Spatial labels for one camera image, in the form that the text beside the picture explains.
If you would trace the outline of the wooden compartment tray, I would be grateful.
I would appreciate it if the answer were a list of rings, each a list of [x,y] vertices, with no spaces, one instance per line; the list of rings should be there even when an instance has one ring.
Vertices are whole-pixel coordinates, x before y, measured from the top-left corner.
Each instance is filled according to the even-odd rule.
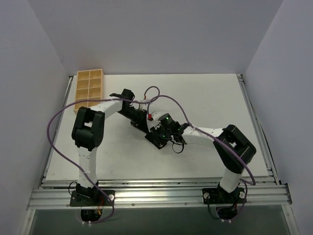
[[[81,70],[77,72],[77,83],[75,101],[89,100],[74,105],[74,112],[77,113],[81,107],[92,107],[103,99],[104,73],[102,69]]]

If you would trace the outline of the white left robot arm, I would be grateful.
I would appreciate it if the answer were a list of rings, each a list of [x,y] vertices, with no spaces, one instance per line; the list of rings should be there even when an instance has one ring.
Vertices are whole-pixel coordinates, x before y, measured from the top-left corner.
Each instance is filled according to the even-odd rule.
[[[91,107],[80,107],[76,114],[71,137],[79,154],[79,173],[76,192],[87,205],[94,205],[99,198],[96,186],[96,153],[104,137],[105,119],[119,113],[131,120],[135,127],[144,133],[148,132],[147,112],[136,109],[129,102],[110,100]]]

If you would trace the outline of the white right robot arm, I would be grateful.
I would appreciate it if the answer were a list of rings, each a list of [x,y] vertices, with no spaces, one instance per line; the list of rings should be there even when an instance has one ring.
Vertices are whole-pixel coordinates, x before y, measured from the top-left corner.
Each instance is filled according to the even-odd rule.
[[[217,190],[218,198],[223,202],[235,196],[245,167],[256,154],[255,146],[235,126],[226,128],[192,127],[188,123],[148,124],[148,133],[158,141],[173,141],[182,145],[197,144],[213,147],[225,166],[223,177]]]

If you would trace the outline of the black underwear with beige waistband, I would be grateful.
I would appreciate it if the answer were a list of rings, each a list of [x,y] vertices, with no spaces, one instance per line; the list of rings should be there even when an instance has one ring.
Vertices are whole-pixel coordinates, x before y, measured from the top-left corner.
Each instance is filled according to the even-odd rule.
[[[154,132],[147,133],[145,139],[152,143],[157,149],[162,149],[168,142],[167,139],[160,137]]]

